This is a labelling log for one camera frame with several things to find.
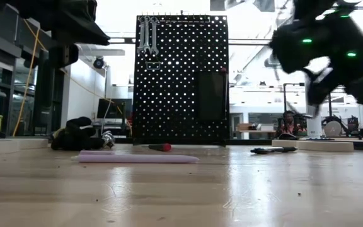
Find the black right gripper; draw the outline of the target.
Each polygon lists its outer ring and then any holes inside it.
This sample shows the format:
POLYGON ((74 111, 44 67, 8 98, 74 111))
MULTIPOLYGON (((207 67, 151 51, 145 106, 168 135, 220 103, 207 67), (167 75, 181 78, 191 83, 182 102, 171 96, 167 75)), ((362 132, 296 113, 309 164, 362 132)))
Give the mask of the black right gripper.
POLYGON ((333 44, 326 53, 331 71, 319 81, 313 76, 306 94, 308 104, 318 108, 337 86, 363 104, 363 39, 333 44))

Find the chrome combination wrench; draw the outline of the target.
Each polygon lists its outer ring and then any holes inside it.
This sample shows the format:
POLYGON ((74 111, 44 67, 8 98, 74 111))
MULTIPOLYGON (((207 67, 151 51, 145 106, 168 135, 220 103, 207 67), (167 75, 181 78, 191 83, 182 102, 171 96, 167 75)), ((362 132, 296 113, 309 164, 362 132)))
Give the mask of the chrome combination wrench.
POLYGON ((159 50, 157 48, 157 25, 159 21, 156 17, 151 18, 152 24, 152 45, 151 45, 151 54, 158 55, 159 50))
POLYGON ((148 52, 150 50, 149 46, 149 22, 151 21, 150 17, 146 16, 144 21, 144 45, 143 51, 148 52))
POLYGON ((139 18, 140 22, 140 37, 139 37, 139 46, 137 48, 137 53, 140 54, 144 50, 144 36, 145 36, 145 22, 146 19, 144 16, 139 18))

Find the black work glove yellow cuff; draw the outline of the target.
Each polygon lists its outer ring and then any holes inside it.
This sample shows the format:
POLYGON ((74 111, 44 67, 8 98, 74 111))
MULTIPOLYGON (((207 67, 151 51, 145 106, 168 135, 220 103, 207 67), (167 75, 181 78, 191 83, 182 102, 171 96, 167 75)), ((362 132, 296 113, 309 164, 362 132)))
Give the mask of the black work glove yellow cuff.
POLYGON ((81 151, 101 149, 104 140, 93 137, 96 130, 92 127, 92 121, 88 117, 79 117, 68 120, 66 126, 55 131, 51 135, 53 150, 81 151))

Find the black clear ballpoint pen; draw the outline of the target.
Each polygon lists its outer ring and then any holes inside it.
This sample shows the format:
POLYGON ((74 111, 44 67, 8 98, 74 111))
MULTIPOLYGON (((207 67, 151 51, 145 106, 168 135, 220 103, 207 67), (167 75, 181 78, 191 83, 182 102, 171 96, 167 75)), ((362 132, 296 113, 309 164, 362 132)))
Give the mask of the black clear ballpoint pen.
POLYGON ((254 148, 250 152, 254 154, 289 153, 297 151, 296 147, 267 147, 254 148))

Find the lavender plastic pen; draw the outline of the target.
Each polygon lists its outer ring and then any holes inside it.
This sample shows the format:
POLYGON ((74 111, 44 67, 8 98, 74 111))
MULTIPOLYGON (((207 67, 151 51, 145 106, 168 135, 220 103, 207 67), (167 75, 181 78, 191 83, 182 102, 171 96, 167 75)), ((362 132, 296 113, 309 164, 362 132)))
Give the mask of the lavender plastic pen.
POLYGON ((194 156, 177 154, 118 154, 113 151, 81 151, 71 161, 79 163, 196 163, 194 156))

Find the grey round disc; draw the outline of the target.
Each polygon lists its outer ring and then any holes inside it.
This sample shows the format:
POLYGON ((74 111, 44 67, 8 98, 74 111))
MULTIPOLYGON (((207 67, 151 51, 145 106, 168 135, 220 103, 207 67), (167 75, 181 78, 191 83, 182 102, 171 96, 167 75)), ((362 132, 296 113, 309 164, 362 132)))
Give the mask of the grey round disc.
POLYGON ((337 121, 331 121, 324 126, 326 137, 340 137, 342 135, 342 126, 337 121))

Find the white tower fan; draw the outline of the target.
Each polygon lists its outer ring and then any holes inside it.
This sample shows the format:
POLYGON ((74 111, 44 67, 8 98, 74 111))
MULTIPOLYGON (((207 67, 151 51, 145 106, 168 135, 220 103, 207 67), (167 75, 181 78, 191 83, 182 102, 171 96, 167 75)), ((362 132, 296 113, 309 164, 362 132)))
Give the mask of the white tower fan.
POLYGON ((307 132, 310 138, 320 138, 322 135, 321 116, 319 115, 319 107, 307 105, 306 113, 311 117, 307 119, 307 132))

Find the black computer monitor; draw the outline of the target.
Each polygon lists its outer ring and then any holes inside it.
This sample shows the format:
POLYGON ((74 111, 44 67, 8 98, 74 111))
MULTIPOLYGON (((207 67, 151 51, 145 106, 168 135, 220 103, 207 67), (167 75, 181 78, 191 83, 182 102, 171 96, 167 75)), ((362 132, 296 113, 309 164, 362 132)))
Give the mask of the black computer monitor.
POLYGON ((103 119, 128 119, 131 117, 132 112, 132 99, 116 99, 112 98, 111 102, 106 99, 100 98, 98 103, 97 118, 103 119))

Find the metal pegboard loop holder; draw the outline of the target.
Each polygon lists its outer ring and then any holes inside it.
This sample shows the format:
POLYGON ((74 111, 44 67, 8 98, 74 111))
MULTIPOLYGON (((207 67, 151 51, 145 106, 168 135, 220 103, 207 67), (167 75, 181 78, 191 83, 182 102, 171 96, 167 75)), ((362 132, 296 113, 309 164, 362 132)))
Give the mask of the metal pegboard loop holder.
POLYGON ((162 65, 161 62, 150 62, 150 61, 145 62, 145 64, 146 64, 146 69, 151 71, 160 70, 162 65))

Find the seated person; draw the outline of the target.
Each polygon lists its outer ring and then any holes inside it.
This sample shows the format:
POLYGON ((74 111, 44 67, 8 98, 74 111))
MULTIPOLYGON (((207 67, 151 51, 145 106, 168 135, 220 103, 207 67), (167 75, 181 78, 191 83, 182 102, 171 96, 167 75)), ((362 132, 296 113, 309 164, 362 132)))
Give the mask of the seated person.
POLYGON ((276 139, 297 139, 297 137, 307 134, 307 123, 305 118, 291 110, 283 113, 282 118, 278 119, 276 139))

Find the black perforated metal pegboard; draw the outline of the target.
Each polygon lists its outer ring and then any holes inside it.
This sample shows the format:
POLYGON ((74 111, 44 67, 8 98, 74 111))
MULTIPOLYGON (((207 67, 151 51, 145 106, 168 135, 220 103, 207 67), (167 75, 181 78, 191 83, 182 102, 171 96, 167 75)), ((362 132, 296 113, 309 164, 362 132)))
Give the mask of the black perforated metal pegboard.
POLYGON ((149 22, 148 52, 137 53, 140 15, 136 21, 132 135, 138 140, 229 139, 229 81, 227 74, 226 118, 203 121, 198 116, 199 72, 228 71, 228 18, 210 15, 211 23, 158 23, 158 55, 151 54, 152 24, 149 22), (160 70, 147 70, 145 62, 161 62, 160 70))

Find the black pegboard storage bin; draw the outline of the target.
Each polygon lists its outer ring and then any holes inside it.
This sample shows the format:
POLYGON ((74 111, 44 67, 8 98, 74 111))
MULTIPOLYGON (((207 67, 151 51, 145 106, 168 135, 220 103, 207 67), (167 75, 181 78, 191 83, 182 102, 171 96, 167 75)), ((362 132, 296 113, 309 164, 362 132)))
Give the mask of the black pegboard storage bin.
POLYGON ((222 121, 226 118, 226 71, 199 72, 197 75, 198 116, 203 121, 222 121))

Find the black pipe frame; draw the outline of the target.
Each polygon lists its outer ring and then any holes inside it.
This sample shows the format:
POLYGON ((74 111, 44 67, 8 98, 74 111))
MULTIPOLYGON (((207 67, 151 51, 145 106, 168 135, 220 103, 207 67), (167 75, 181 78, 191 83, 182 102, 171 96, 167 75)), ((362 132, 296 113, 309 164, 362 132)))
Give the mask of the black pipe frame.
POLYGON ((284 83, 282 85, 284 110, 294 110, 299 108, 305 101, 305 84, 284 83))

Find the metal pegboard hook rail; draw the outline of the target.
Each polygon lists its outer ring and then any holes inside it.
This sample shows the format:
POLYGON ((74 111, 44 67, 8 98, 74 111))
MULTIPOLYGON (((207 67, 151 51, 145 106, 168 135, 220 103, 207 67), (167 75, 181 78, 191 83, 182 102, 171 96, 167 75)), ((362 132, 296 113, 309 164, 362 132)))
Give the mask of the metal pegboard hook rail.
POLYGON ((201 24, 211 23, 212 17, 210 15, 148 15, 150 19, 156 18, 160 23, 187 23, 201 24))

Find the black aluminium table frame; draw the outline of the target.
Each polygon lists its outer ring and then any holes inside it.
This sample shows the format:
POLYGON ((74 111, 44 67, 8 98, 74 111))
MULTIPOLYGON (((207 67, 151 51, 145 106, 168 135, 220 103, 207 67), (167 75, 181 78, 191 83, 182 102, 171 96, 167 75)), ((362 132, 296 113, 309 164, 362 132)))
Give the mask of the black aluminium table frame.
MULTIPOLYGON (((274 139, 255 139, 255 140, 241 140, 241 139, 228 139, 228 140, 221 140, 221 141, 210 141, 210 140, 170 140, 170 141, 160 141, 160 140, 132 140, 126 138, 119 138, 115 140, 116 144, 133 144, 134 146, 145 146, 148 148, 150 144, 163 144, 168 143, 171 144, 171 147, 174 148, 177 145, 209 145, 209 146, 272 146, 272 140, 274 139)), ((337 142, 351 142, 354 145, 354 150, 359 149, 363 150, 363 139, 351 139, 351 138, 338 138, 335 140, 331 139, 298 139, 298 141, 337 141, 337 142)))

